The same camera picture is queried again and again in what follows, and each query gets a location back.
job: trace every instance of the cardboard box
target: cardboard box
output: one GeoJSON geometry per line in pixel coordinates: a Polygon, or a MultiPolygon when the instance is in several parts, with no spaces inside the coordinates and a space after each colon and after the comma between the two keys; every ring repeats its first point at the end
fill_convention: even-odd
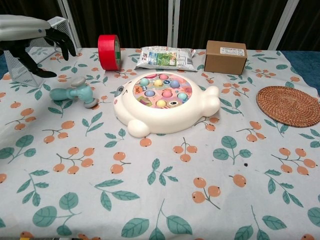
{"type": "Polygon", "coordinates": [[[209,40],[206,44],[204,71],[241,75],[247,57],[244,43],[209,40]]]}

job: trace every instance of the black curtain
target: black curtain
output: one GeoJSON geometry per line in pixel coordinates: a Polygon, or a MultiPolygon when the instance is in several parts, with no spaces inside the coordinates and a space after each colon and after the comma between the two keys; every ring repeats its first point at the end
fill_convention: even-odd
{"type": "Polygon", "coordinates": [[[319,0],[299,1],[277,49],[320,51],[319,0]]]}
{"type": "Polygon", "coordinates": [[[81,46],[116,34],[122,48],[167,45],[168,0],[68,0],[81,46]]]}
{"type": "Polygon", "coordinates": [[[42,20],[62,17],[56,0],[0,0],[0,14],[22,15],[42,20]]]}
{"type": "Polygon", "coordinates": [[[286,4],[287,0],[181,0],[178,47],[205,49],[207,41],[214,40],[268,49],[286,4]]]}

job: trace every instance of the tablecloth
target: tablecloth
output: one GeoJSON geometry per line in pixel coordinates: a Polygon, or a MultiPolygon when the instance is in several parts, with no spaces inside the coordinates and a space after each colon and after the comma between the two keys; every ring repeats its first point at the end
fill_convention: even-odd
{"type": "Polygon", "coordinates": [[[134,138],[113,110],[114,91],[152,69],[121,49],[105,72],[96,48],[41,62],[58,77],[38,88],[0,81],[0,237],[117,240],[320,238],[320,124],[295,128],[267,117],[266,86],[317,98],[280,51],[248,50],[242,75],[176,71],[220,89],[220,110],[173,134],[134,138]],[[52,101],[50,90],[84,76],[99,105],[52,101]]]}

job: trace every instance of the box label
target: box label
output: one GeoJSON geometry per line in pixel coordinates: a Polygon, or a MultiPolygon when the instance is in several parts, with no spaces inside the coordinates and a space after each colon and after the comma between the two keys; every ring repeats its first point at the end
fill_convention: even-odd
{"type": "Polygon", "coordinates": [[[240,48],[220,47],[220,54],[244,56],[245,50],[240,48]]]}

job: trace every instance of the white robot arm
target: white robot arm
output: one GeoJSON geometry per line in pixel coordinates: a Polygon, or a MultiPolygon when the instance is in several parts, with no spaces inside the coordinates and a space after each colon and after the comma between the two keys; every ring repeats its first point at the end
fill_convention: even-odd
{"type": "Polygon", "coordinates": [[[39,68],[26,53],[25,48],[36,38],[44,38],[51,46],[56,43],[66,61],[69,59],[69,52],[72,56],[76,55],[71,39],[52,28],[47,21],[28,16],[0,15],[0,49],[10,51],[33,74],[42,78],[56,77],[54,72],[39,68]]]}

